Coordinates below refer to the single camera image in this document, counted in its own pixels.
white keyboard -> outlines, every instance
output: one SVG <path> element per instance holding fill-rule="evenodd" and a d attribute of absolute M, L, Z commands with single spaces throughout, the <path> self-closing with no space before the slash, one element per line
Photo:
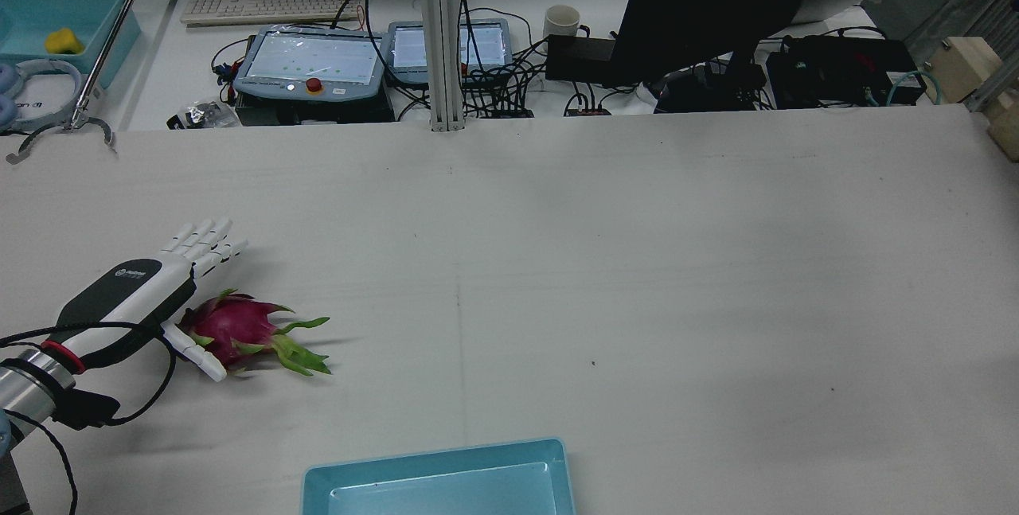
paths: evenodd
<path fill-rule="evenodd" d="M 264 25 L 332 21 L 344 0 L 187 0 L 180 22 L 189 25 Z M 364 0 L 351 0 L 341 19 L 357 19 Z"/>

pink dragon fruit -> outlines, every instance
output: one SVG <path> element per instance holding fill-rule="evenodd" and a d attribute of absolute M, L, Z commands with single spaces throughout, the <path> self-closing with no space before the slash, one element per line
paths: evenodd
<path fill-rule="evenodd" d="M 329 318 L 290 322 L 280 328 L 268 318 L 269 314 L 279 311 L 293 312 L 283 305 L 257 302 L 254 297 L 230 289 L 203 302 L 197 309 L 185 311 L 179 326 L 224 367 L 274 350 L 284 367 L 300 374 L 312 375 L 309 370 L 332 373 L 324 362 L 328 356 L 315 354 L 286 336 L 297 327 L 315 327 Z"/>

laptop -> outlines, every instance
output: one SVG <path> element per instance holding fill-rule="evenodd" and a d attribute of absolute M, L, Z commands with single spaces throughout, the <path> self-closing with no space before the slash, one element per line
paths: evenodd
<path fill-rule="evenodd" d="M 803 0 L 800 10 L 793 17 L 792 25 L 823 21 L 863 0 Z"/>

light blue plastic tray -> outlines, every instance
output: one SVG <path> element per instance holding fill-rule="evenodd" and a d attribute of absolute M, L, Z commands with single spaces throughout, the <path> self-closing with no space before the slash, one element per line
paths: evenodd
<path fill-rule="evenodd" d="M 92 70 L 99 50 L 113 27 L 123 0 L 0 0 L 0 62 L 20 63 L 47 57 L 63 59 L 83 73 Z M 77 55 L 46 52 L 46 36 L 61 28 L 70 28 L 85 51 Z M 133 12 L 124 18 L 99 85 L 110 86 L 117 69 L 142 33 Z"/>
<path fill-rule="evenodd" d="M 552 439 L 312 467 L 301 514 L 574 515 L 574 504 Z"/>

desk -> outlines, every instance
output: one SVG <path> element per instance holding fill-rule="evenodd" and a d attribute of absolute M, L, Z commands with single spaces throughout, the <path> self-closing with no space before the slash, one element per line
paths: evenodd
<path fill-rule="evenodd" d="M 470 0 L 472 7 L 494 7 L 517 13 L 530 20 L 534 39 L 541 37 L 545 9 L 554 3 L 570 3 L 582 15 L 595 37 L 607 37 L 619 29 L 627 0 Z M 185 28 L 178 18 L 187 0 L 139 0 L 135 11 L 142 22 L 143 37 L 114 82 L 107 108 L 99 115 L 117 131 L 159 130 L 177 109 L 219 93 L 216 76 L 209 70 L 212 55 L 222 46 L 251 35 L 256 27 Z M 371 0 L 375 32 L 384 32 L 392 20 L 421 19 L 420 0 Z M 498 16 L 478 12 L 481 16 Z M 508 17 L 513 41 L 523 49 L 528 41 L 524 22 Z M 817 34 L 829 29 L 869 24 L 861 8 L 851 8 L 824 23 L 810 23 L 791 29 L 797 36 Z M 772 47 L 762 45 L 758 62 Z M 244 46 L 231 48 L 219 62 L 229 62 L 244 53 Z M 528 105 L 537 115 L 561 115 L 567 99 L 573 94 L 571 84 L 541 82 L 532 84 Z M 397 111 L 407 100 L 393 93 Z M 613 113 L 649 113 L 653 103 L 648 95 L 613 96 L 606 107 Z M 428 111 L 412 110 L 405 119 L 428 119 Z"/>
<path fill-rule="evenodd" d="M 578 513 L 1019 505 L 1019 171 L 958 105 L 136 132 L 0 167 L 0 331 L 227 213 L 331 376 L 182 366 L 61 426 L 82 513 L 298 511 L 312 464 L 542 435 Z M 165 355 L 82 388 L 138 406 Z M 15 450 L 40 513 L 56 454 Z"/>

